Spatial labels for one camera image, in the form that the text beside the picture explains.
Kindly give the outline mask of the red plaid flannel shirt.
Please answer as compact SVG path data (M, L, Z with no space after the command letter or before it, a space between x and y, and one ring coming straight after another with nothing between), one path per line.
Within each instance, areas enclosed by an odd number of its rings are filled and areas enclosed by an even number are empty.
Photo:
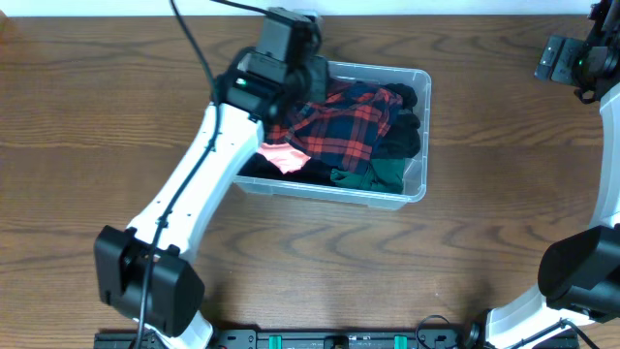
M362 175L402 107L402 96L383 85L335 80L324 102L295 104L267 128L264 141L287 143L331 167Z

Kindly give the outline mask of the pink garment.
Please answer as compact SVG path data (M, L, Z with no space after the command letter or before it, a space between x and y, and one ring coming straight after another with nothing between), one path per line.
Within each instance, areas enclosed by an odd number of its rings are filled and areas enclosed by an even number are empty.
M275 165L283 175L301 170L310 160L308 155L288 143L263 143L258 153Z

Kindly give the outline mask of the large black garment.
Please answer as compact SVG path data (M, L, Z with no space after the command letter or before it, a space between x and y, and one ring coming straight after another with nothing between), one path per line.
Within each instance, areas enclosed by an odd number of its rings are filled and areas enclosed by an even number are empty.
M331 166L319 160L311 159L300 170L283 174L273 163L269 162L261 154L256 153L238 174L264 179L334 186L333 181L330 179L331 172Z

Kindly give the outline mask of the black garment with band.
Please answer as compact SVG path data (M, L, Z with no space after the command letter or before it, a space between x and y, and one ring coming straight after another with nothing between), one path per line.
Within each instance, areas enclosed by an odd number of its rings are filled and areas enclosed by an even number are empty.
M418 103L415 90L403 83L386 84L385 88L399 95L402 107L388 132L373 149L372 157L378 159L407 159L416 156L421 147L420 120L413 109Z

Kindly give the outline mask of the dark green shirt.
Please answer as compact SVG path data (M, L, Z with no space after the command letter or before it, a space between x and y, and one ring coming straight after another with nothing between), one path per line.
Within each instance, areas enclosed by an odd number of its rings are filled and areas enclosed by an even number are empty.
M404 159L372 159L364 174L333 169L330 180L337 187L400 194L404 189Z

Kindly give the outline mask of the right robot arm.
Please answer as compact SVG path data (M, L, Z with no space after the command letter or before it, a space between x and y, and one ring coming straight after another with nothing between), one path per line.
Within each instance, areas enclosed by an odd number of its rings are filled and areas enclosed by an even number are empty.
M619 315L619 2L594 4L583 41L552 36L537 79L575 88L584 104L599 103L604 128L600 188L588 230L553 243L538 281L503 307L490 309L465 334L466 348L554 347L564 333Z

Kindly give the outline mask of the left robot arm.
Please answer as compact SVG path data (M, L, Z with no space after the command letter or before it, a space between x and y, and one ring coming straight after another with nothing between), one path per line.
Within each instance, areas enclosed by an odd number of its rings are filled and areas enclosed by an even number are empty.
M94 242L103 303L137 322L134 333L97 335L99 348L204 348L212 325L201 314L204 284L193 269L202 236L265 131L298 102L326 98L322 24L309 11L263 11L258 43L221 75L208 74L201 127L155 198L125 229Z

